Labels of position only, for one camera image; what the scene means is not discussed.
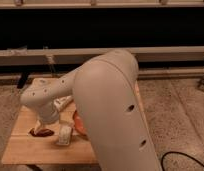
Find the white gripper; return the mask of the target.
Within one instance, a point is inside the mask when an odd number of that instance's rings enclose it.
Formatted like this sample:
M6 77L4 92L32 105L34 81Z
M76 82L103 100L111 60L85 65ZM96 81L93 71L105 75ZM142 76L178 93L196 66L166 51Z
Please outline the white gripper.
M45 113L43 115L38 116L38 120L34 126L34 134L38 134L38 132L42 129L42 124L53 124L59 119L59 113L57 111L51 113Z

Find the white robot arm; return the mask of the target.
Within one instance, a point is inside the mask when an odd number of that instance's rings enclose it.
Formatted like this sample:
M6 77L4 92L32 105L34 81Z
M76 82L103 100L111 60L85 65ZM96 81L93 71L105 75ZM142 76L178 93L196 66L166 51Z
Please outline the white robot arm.
M54 100L70 95L102 171L162 171L135 92L138 70L129 51L113 50L28 87L21 103L52 124L59 118Z

